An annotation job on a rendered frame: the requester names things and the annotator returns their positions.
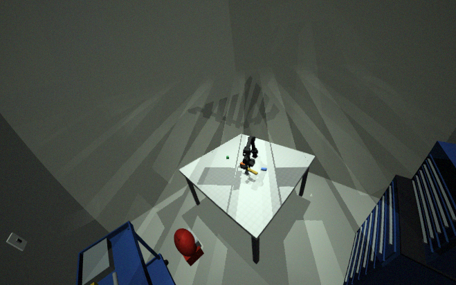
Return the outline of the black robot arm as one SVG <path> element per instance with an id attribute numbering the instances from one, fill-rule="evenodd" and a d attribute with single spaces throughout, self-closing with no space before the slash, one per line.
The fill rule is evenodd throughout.
<path id="1" fill-rule="evenodd" d="M 250 160 L 250 155 L 253 154 L 253 158 L 257 158 L 258 157 L 258 150 L 257 148 L 255 147 L 255 139 L 256 137 L 255 136 L 249 136 L 248 137 L 248 142 L 246 144 L 246 146 L 244 147 L 244 150 L 243 150 L 243 156 L 244 156 L 244 159 L 242 161 L 243 164 L 248 164 L 250 165 L 251 167 L 253 167 L 255 165 L 255 161 L 251 161 Z M 250 149 L 250 146 L 252 146 L 252 149 Z M 249 161 L 250 160 L 250 161 Z"/>

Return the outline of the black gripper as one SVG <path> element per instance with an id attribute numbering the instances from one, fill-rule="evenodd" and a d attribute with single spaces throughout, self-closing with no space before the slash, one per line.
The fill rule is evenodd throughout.
<path id="1" fill-rule="evenodd" d="M 255 159 L 253 159 L 253 158 L 251 158 L 250 160 L 251 160 L 251 161 L 255 161 Z M 249 160 L 249 161 L 250 161 L 250 160 Z M 249 166 L 248 166 L 248 164 L 242 165 L 241 168 L 244 169 L 244 170 L 246 169 L 246 170 L 248 171 L 248 168 L 250 168 L 250 165 L 249 165 Z"/>

